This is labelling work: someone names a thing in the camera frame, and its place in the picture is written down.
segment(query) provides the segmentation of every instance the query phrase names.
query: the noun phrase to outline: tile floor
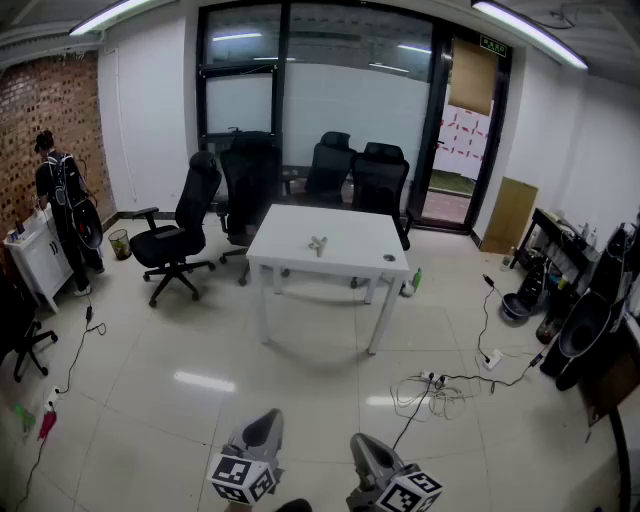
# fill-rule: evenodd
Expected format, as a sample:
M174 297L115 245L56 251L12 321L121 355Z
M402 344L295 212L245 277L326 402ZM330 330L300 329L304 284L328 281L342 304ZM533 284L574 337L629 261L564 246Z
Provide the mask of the tile floor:
M119 221L112 230L121 227L133 235L145 224ZM228 244L215 218L207 217L205 230L208 245L196 259L217 261ZM414 230L410 238L407 258L412 268L422 267L423 283L416 296L398 300L382 350L369 356L382 284L366 306L364 289L351 290L347 279L293 273L284 295L269 296L274 342L263 346L251 288L235 282L242 259L189 276L200 302L174 282L152 310L154 283L143 282L134 258L116 261L105 237L107 271L92 278L91 300L107 334L86 337L21 510L223 511L225 503L204 481L209 458L236 424L278 407L285 415L280 459L287 471L276 495L256 510L304 497L316 512L346 511L345 498L358 482L350 437L361 431L393 444L406 421L389 396L400 379L423 370L486 376L475 360L487 293L481 276L490 274L502 290L521 280L517 271L500 272L499 257L479 253L466 237ZM60 337L40 350L49 376L30 365L16 384L13 357L0 366L0 504L8 511L24 492L39 448L36 432L21 437L13 404L35 411L40 421L45 394L66 382L83 331L84 299L61 294L59 302L58 315L42 315L44 327ZM541 349L534 337L540 317L513 328L498 318L497 307L493 294L483 347L513 356L491 374L510 380ZM537 368L493 396L488 384L455 386L468 398L447 405L450 419L421 409L427 421L412 423L398 446L401 457L443 482L434 511L617 510L609 420L585 444L576 389L557 392Z

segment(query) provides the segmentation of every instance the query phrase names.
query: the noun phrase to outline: white cabinet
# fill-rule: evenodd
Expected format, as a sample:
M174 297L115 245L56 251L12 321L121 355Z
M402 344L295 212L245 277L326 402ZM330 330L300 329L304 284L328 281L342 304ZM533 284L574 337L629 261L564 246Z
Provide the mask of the white cabinet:
M53 297L73 271L62 251L51 206L47 207L45 215L46 223L29 219L24 223L25 233L21 240L11 242L5 239L4 243L36 302L40 303L38 295L44 296L51 309L57 313L58 307Z

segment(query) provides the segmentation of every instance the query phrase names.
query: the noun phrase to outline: trash can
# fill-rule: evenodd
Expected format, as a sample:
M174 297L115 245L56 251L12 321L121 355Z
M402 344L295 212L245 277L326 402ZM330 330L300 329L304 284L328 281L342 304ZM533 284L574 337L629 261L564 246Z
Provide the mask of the trash can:
M129 235L126 229L116 229L109 235L109 242L116 253L116 258L126 260L131 256L131 246L129 245Z

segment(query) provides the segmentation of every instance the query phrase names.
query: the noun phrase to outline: wall outlet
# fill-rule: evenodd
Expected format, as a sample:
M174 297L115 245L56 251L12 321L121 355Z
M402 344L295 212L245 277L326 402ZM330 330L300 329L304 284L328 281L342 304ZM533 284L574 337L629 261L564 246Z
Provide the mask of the wall outlet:
M58 402L58 397L60 396L60 388L58 386L53 386L51 393L44 402L44 408L46 411L53 411L56 407L56 403Z

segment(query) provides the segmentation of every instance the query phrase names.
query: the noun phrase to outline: plug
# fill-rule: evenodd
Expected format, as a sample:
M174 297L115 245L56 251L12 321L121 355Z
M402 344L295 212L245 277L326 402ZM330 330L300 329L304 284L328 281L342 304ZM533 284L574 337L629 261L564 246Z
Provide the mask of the plug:
M487 274L482 274L482 277L484 278L485 282L491 286L491 288L495 288L495 283L493 282L493 279L491 279Z
M491 371L496 367L496 365L500 362L501 359L502 359L502 352L500 352L498 349L495 349L488 361L484 357L482 358L482 365L487 370Z

